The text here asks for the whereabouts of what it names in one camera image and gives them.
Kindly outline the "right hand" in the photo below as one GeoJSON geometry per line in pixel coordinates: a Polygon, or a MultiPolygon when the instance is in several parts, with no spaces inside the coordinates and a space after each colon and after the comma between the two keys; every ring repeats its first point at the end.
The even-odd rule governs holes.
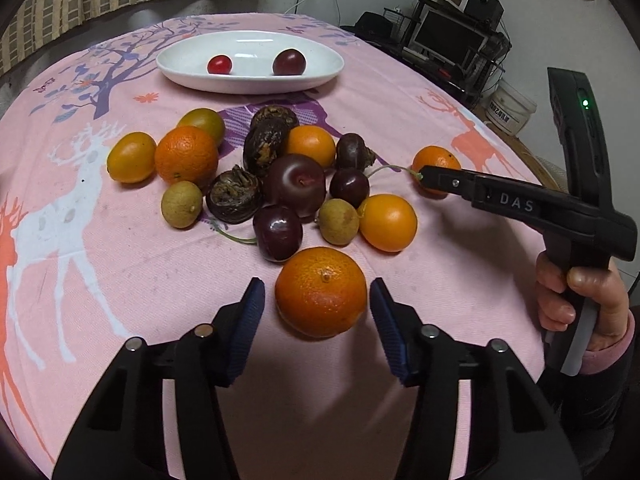
{"type": "Polygon", "coordinates": [[[562,271],[546,252],[538,255],[535,296],[538,321],[544,330],[565,332],[576,320],[574,307],[562,297],[569,289],[600,306],[588,351],[603,351],[624,339],[629,324],[629,298],[613,260],[608,264],[608,270],[571,268],[562,271]]]}

